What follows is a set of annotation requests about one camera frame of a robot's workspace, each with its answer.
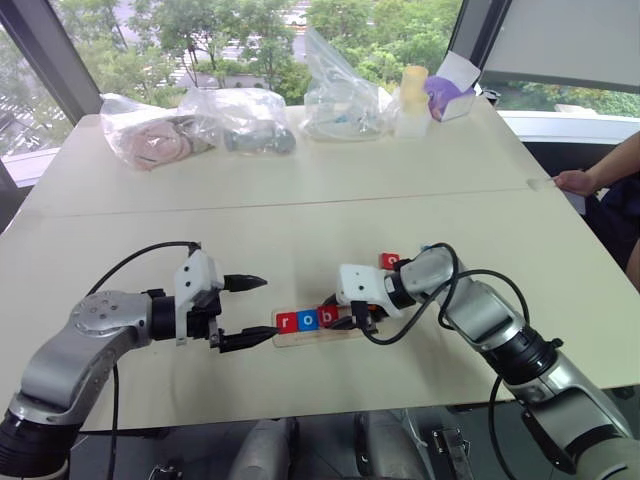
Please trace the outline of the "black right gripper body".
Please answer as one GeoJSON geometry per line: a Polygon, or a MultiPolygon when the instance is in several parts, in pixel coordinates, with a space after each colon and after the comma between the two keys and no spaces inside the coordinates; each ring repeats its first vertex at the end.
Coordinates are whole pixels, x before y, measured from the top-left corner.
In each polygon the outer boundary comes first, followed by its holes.
{"type": "Polygon", "coordinates": [[[351,301],[350,309],[355,327],[365,332],[377,332],[378,324],[386,318],[382,307],[364,301],[351,301]]]}

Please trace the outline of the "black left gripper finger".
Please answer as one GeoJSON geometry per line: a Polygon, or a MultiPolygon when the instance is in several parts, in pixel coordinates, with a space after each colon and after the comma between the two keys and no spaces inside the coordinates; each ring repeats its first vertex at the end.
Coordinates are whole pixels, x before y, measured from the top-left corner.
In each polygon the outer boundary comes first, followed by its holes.
{"type": "Polygon", "coordinates": [[[278,333],[277,327],[270,326],[245,328],[239,333],[229,335],[223,329],[219,329],[217,348],[220,353],[249,349],[271,339],[278,333]]]}
{"type": "Polygon", "coordinates": [[[243,292],[265,286],[267,281],[249,274],[228,274],[224,276],[224,289],[229,292],[243,292]]]}

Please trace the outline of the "person's bare hand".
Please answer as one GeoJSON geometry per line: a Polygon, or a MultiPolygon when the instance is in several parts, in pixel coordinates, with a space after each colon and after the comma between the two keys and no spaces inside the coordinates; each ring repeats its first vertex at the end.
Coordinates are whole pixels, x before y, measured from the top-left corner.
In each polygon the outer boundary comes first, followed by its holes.
{"type": "Polygon", "coordinates": [[[582,170],[562,171],[553,180],[561,190],[583,197],[593,195],[601,188],[591,173],[582,170]]]}

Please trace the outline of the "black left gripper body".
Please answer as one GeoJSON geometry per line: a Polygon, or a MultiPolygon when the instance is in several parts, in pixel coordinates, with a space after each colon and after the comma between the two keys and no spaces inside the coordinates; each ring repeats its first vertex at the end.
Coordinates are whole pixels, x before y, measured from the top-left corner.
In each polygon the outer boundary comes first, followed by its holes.
{"type": "Polygon", "coordinates": [[[218,317],[222,313],[218,291],[202,294],[187,313],[187,336],[192,339],[205,339],[210,348],[218,348],[221,333],[218,317]]]}

